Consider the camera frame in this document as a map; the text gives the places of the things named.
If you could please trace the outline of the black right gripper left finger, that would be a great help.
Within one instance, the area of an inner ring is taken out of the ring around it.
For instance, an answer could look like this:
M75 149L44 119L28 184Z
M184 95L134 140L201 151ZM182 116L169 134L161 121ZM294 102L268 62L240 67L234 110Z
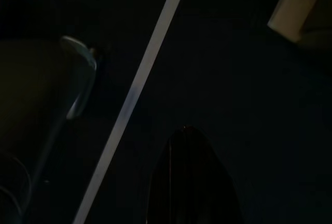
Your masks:
M190 199L190 126L167 140L149 186L147 224L192 224Z

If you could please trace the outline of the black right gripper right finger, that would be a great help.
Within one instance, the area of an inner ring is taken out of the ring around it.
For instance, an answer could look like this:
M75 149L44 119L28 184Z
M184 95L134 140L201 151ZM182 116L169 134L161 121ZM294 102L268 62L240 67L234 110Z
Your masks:
M241 224L241 210L231 177L210 141L195 127L187 128L194 224Z

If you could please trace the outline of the white tape strip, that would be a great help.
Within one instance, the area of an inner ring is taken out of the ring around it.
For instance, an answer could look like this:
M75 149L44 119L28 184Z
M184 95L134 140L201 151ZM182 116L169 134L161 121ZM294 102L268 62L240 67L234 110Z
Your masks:
M131 87L105 144L72 224L84 224L86 221L94 199L142 93L180 1L181 0L165 0L147 48L131 83Z

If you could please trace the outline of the light wooden dining table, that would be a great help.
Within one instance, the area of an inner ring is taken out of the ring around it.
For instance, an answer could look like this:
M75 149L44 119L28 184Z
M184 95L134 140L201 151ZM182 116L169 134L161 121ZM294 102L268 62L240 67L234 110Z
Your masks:
M301 39L301 29L317 0L279 0L267 26L297 43Z

